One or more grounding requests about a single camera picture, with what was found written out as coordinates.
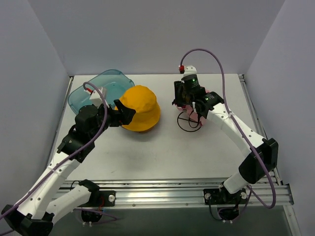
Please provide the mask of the light pink baseball cap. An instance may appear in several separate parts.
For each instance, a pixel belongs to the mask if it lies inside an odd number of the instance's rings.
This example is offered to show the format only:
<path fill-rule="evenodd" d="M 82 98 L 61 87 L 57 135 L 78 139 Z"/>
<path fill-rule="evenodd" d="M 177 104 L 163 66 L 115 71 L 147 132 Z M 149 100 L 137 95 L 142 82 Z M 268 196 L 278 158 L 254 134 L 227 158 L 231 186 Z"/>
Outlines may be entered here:
<path fill-rule="evenodd" d="M 195 95 L 186 94 L 182 88 L 176 88 L 175 89 L 175 100 L 177 98 L 182 98 L 185 102 L 190 102 L 191 100 L 195 99 Z M 188 104 L 184 104 L 183 106 L 178 105 L 178 104 L 175 104 L 175 106 L 180 112 L 186 113 L 191 119 L 200 123 L 201 126 L 206 123 L 205 118 L 202 118 L 202 117 L 198 118 L 198 114 L 193 110 L 191 102 Z"/>

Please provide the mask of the yellow bucket hat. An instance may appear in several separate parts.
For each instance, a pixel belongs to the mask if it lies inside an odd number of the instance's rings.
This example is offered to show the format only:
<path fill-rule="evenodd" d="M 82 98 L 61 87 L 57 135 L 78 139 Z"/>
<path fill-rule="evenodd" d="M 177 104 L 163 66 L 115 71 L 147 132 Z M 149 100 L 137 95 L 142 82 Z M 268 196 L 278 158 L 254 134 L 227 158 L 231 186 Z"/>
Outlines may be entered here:
<path fill-rule="evenodd" d="M 160 119 L 160 106 L 156 95 L 142 85 L 129 88 L 119 99 L 127 108 L 136 111 L 132 121 L 122 127 L 132 132 L 143 133 L 151 130 Z"/>

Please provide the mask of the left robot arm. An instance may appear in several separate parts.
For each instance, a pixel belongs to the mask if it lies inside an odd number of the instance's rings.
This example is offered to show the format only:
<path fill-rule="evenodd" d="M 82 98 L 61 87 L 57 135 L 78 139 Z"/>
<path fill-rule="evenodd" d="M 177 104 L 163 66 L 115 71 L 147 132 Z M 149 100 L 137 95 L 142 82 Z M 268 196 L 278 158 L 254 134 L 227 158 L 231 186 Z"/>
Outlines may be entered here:
<path fill-rule="evenodd" d="M 79 110 L 75 124 L 63 138 L 50 164 L 32 189 L 16 204 L 6 205 L 1 217 L 23 236 L 47 236 L 54 224 L 81 205 L 94 206 L 100 197 L 99 186 L 83 180 L 73 190 L 53 199 L 67 177 L 94 149 L 95 140 L 108 128 L 131 123 L 136 111 L 114 101 L 116 108 L 101 104 Z"/>

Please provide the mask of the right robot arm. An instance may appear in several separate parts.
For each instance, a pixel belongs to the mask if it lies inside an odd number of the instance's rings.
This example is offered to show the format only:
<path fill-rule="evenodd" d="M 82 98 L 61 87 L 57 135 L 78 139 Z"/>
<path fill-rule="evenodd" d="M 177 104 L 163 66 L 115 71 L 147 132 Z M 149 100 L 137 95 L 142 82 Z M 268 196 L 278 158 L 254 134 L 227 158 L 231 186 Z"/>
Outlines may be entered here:
<path fill-rule="evenodd" d="M 180 108 L 192 108 L 197 118 L 215 123 L 239 148 L 244 156 L 238 171 L 223 182 L 219 198 L 229 203 L 236 193 L 249 184 L 257 183 L 277 166 L 279 144 L 273 138 L 267 140 L 255 133 L 236 115 L 228 112 L 224 99 L 216 92 L 207 92 L 200 86 L 197 75 L 184 76 L 174 82 L 173 104 Z"/>

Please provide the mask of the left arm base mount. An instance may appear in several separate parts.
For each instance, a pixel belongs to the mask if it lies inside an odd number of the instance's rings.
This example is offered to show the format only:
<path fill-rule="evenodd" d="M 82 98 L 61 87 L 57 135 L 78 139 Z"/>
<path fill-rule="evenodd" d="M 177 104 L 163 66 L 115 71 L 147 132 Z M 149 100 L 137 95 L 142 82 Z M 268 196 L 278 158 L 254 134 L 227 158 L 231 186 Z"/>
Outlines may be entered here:
<path fill-rule="evenodd" d="M 89 200 L 82 204 L 82 207 L 113 207 L 116 201 L 116 192 L 113 190 L 95 191 L 90 195 Z"/>

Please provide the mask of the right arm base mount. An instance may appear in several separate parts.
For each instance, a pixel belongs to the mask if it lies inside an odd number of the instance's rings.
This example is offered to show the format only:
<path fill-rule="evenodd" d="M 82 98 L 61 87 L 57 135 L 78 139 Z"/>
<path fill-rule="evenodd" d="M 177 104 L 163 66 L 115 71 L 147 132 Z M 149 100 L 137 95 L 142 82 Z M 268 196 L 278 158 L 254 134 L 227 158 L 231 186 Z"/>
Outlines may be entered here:
<path fill-rule="evenodd" d="M 225 189 L 208 188 L 203 189 L 203 195 L 206 205 L 239 205 L 245 204 L 248 199 L 245 188 L 234 194 Z"/>

